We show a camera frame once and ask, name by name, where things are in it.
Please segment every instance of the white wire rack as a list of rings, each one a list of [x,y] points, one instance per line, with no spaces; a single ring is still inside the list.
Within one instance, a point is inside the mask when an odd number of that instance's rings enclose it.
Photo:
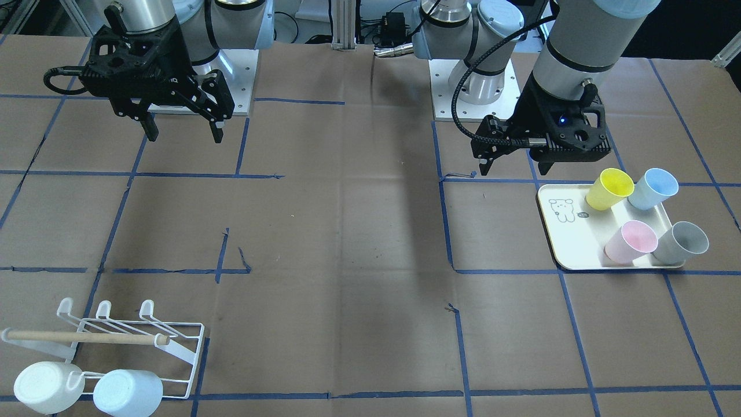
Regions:
[[[76,332],[60,333],[60,332],[17,332],[14,329],[8,328],[2,332],[2,340],[14,344],[16,346],[24,347],[26,349],[33,349],[39,352],[54,355],[64,359],[65,363],[71,363],[72,359],[77,352],[77,345],[80,341],[72,341],[71,345],[59,343],[61,340],[60,335],[65,336],[63,339],[74,339],[78,336],[78,339],[90,338],[91,335],[100,335],[105,337],[106,335],[114,335],[114,338],[119,338],[119,335],[136,335],[136,336],[151,336],[152,345],[182,361],[187,362],[190,365],[190,377],[189,379],[175,379],[175,378],[160,378],[163,382],[170,382],[174,384],[181,384],[185,388],[185,393],[182,395],[163,395],[164,398],[181,398],[185,399],[190,396],[193,388],[193,381],[196,377],[196,369],[198,369],[199,360],[201,358],[201,349],[203,348],[204,331],[205,326],[201,323],[182,323],[182,322],[171,322],[162,321],[154,317],[154,301],[145,300],[142,303],[142,307],[139,310],[140,320],[117,320],[110,317],[111,303],[108,300],[102,301],[98,305],[94,318],[78,318],[72,315],[72,298],[65,298],[59,303],[59,308],[56,310],[57,317],[63,321],[71,324],[76,328]],[[17,335],[29,335],[31,333],[42,334],[47,337],[39,337],[39,339],[33,340],[30,338],[23,339],[21,337],[14,337],[14,333]],[[196,342],[195,352],[191,349],[180,344],[178,341],[183,343],[192,344]],[[104,343],[123,343],[127,342],[104,342]],[[82,372],[81,377],[86,379],[100,379],[104,374],[99,372]]]

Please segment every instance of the white mounting plate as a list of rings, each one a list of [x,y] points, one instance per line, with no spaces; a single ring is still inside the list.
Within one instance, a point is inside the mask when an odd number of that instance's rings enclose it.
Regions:
[[[210,64],[210,69],[220,69],[229,85],[229,91],[234,100],[234,116],[249,116],[250,106],[252,104],[252,93],[255,85],[255,75],[257,74],[257,56],[259,52],[252,49],[223,49],[221,51],[227,57],[225,64],[219,59],[214,59]],[[152,113],[162,114],[195,114],[185,106],[150,106]]]
[[[640,220],[661,237],[671,227],[662,204],[639,210],[627,199],[608,210],[598,211],[585,201],[589,184],[547,184],[538,190],[538,206],[556,261],[566,269],[670,269],[652,254],[631,265],[619,265],[605,255],[605,244],[628,220]]]
[[[430,84],[432,87],[432,106],[435,120],[450,122],[453,89],[448,87],[448,77],[458,63],[458,59],[432,59],[430,61]],[[505,86],[499,99],[489,105],[472,105],[458,99],[458,118],[462,122],[481,122],[487,114],[493,114],[502,120],[509,119],[514,113],[514,106],[519,98],[519,86],[514,74],[512,61],[505,68]]]

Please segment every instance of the cartoon bear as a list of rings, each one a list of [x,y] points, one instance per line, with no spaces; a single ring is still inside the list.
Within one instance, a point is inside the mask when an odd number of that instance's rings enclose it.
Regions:
[[[548,202],[551,204],[551,209],[554,211],[554,213],[556,213],[559,222],[574,222],[574,201],[571,198],[568,198],[566,200],[550,199]]]

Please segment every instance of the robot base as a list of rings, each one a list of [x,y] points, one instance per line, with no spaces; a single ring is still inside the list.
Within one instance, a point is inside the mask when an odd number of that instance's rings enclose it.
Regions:
[[[213,61],[193,68],[199,74],[205,74],[215,69],[221,70],[234,100],[233,115],[249,116],[255,75],[257,74],[257,58],[257,50],[221,50]],[[162,114],[194,114],[194,112],[182,106],[152,105],[150,111]]]
[[[451,100],[453,99],[453,88],[448,86],[448,77],[458,63],[458,59],[432,59],[430,60],[430,84],[432,87],[432,104],[435,120],[440,122],[451,122]],[[462,122],[481,122],[488,114],[505,120],[509,119],[514,112],[514,106],[519,98],[519,86],[514,74],[512,61],[507,63],[505,69],[505,86],[497,101],[489,105],[472,105],[458,99],[458,118]]]

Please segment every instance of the pink cup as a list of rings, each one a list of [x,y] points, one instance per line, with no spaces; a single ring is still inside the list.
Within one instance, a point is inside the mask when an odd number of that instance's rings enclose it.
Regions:
[[[649,225],[629,220],[607,242],[605,254],[615,263],[625,265],[653,252],[658,244],[656,232]]]

